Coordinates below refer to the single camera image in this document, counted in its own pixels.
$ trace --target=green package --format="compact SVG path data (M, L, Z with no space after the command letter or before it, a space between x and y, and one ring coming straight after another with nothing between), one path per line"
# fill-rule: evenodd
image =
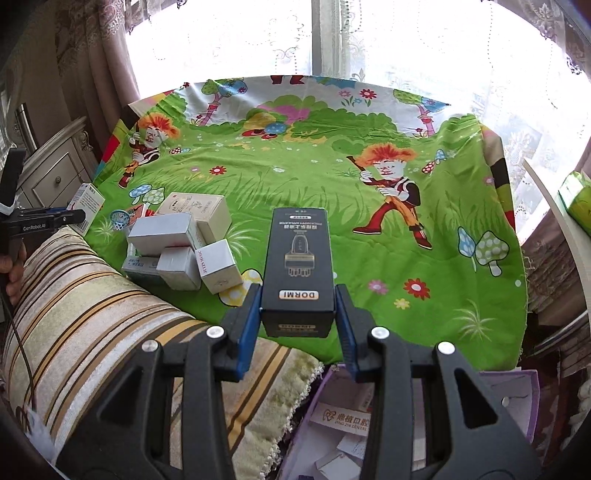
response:
M569 215L591 236L591 179L584 173L569 173L558 190Z

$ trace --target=stack of boxes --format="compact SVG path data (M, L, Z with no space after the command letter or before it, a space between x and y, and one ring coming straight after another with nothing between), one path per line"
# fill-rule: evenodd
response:
M122 270L141 286L166 284L196 291L203 282L211 293L242 283L224 238L232 220L223 195L171 193L156 215L138 218L128 235L137 255Z

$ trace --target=white shelf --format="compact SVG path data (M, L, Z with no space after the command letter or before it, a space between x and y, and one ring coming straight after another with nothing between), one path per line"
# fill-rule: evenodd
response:
M527 173L530 174L536 186L540 189L546 202L550 205L550 209L556 217L556 221L569 244L570 251L573 254L574 263L579 272L581 284L583 285L587 311L590 312L588 314L589 324L591 325L591 238L589 238L587 233L567 213L558 194L555 196L550 194L531 165L524 160L523 166L527 170Z

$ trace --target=orange hair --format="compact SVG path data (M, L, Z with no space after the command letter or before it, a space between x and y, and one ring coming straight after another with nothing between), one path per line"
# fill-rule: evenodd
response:
M173 121L162 113L149 113L138 120L138 127L154 127L167 134L170 138L180 137L180 130L173 125Z
M365 147L355 163L361 167L369 167L382 160L410 161L417 156L411 148L398 148L391 143L378 143Z

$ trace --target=cartoon boy with red hair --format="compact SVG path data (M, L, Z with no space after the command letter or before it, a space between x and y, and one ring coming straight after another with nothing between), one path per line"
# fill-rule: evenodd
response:
M139 129L146 129L144 143L139 140ZM162 113L149 113L140 118L135 127L135 132L129 139L129 146L134 152L131 154L132 162L125 167L125 172L119 181L119 186L127 188L129 179L135 175L135 171L141 165L146 165L158 160L160 153L158 147L167 138L178 138L180 130L173 125L173 121Z
M354 228L354 233L362 235L382 233L384 215L390 210L397 210L413 233L417 245L427 250L433 248L417 218L416 207L421 205L418 186L404 176L406 162L416 156L415 151L410 148L398 148L394 144L383 143L366 147L357 159L347 157L361 170L360 180L368 186L376 187L377 191L385 197L384 204L372 215L369 223L366 226ZM377 168L382 177L381 180L376 180L371 172L365 169L369 166Z

